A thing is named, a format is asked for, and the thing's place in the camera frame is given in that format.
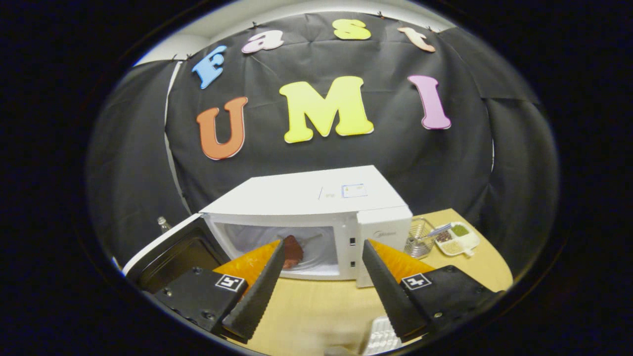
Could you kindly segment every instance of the blue letter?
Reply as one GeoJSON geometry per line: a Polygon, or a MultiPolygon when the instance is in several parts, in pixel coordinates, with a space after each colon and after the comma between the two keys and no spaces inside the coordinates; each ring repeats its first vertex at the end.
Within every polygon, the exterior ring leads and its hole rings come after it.
{"type": "Polygon", "coordinates": [[[192,72],[197,72],[200,76],[200,89],[204,89],[213,82],[218,75],[222,73],[222,68],[215,68],[217,65],[221,65],[224,63],[224,56],[220,53],[226,50],[226,46],[218,46],[213,52],[209,53],[204,57],[194,68],[191,70],[192,72]]]}

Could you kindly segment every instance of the green powder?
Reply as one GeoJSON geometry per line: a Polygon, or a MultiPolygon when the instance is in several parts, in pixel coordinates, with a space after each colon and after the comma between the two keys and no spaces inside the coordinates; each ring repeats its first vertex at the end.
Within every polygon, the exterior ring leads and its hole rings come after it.
{"type": "Polygon", "coordinates": [[[468,234],[468,230],[466,230],[466,228],[461,226],[461,225],[457,225],[454,228],[452,228],[451,230],[453,230],[453,232],[457,236],[464,236],[464,235],[468,234]]]}

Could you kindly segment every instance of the meat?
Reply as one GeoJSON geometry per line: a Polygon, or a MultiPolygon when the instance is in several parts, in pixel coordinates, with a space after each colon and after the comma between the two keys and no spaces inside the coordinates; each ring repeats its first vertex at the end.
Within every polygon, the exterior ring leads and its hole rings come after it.
{"type": "Polygon", "coordinates": [[[303,249],[293,235],[288,235],[284,239],[284,269],[290,269],[303,259],[303,249]]]}

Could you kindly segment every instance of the foam letter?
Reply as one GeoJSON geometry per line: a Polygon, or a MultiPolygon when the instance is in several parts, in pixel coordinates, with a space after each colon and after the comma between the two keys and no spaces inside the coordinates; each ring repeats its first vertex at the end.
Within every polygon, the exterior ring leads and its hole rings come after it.
{"type": "Polygon", "coordinates": [[[226,143],[219,143],[215,134],[215,118],[220,110],[211,108],[197,116],[200,125],[200,143],[202,151],[212,160],[223,160],[233,157],[244,145],[244,105],[248,102],[245,96],[228,101],[224,110],[229,112],[231,122],[231,137],[226,143]]]}
{"type": "Polygon", "coordinates": [[[222,68],[215,68],[217,65],[224,63],[224,56],[220,53],[226,50],[226,46],[218,46],[213,52],[207,54],[194,68],[192,72],[197,72],[200,76],[200,89],[204,89],[211,84],[220,74],[222,74],[222,68]]]}
{"type": "Polygon", "coordinates": [[[411,27],[400,27],[398,31],[404,33],[407,37],[409,37],[409,41],[418,46],[420,49],[423,49],[426,52],[435,52],[435,47],[424,42],[423,39],[427,38],[427,36],[415,32],[415,30],[411,27]]]}
{"type": "Polygon", "coordinates": [[[336,20],[332,22],[332,26],[336,29],[334,34],[340,39],[368,39],[372,36],[359,20],[336,20]]]}
{"type": "Polygon", "coordinates": [[[275,49],[284,42],[281,36],[284,33],[279,30],[271,30],[256,34],[248,39],[248,43],[242,47],[243,53],[255,53],[261,49],[275,49]]]}
{"type": "Polygon", "coordinates": [[[422,107],[424,108],[422,126],[429,130],[448,129],[451,127],[451,119],[444,114],[442,103],[439,100],[437,80],[424,75],[411,75],[408,79],[418,88],[418,93],[422,100],[422,107]]]}
{"type": "Polygon", "coordinates": [[[313,131],[306,126],[306,116],[323,137],[332,130],[334,117],[339,112],[336,132],[341,136],[362,135],[373,132],[373,124],[367,120],[359,77],[334,79],[325,99],[307,82],[295,82],[282,86],[279,93],[288,100],[289,130],[284,139],[287,143],[309,141],[313,131]]]}

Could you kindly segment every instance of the letter m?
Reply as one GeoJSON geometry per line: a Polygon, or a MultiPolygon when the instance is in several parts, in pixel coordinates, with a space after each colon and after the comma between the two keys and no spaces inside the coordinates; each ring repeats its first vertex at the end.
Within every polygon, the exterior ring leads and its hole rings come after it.
{"type": "Polygon", "coordinates": [[[339,77],[334,79],[325,99],[307,82],[295,82],[282,86],[279,93],[288,100],[289,130],[284,139],[287,143],[309,141],[313,131],[306,126],[306,116],[323,137],[332,130],[338,111],[339,124],[336,132],[341,136],[362,135],[373,132],[373,124],[367,120],[360,95],[363,79],[339,77]]]}

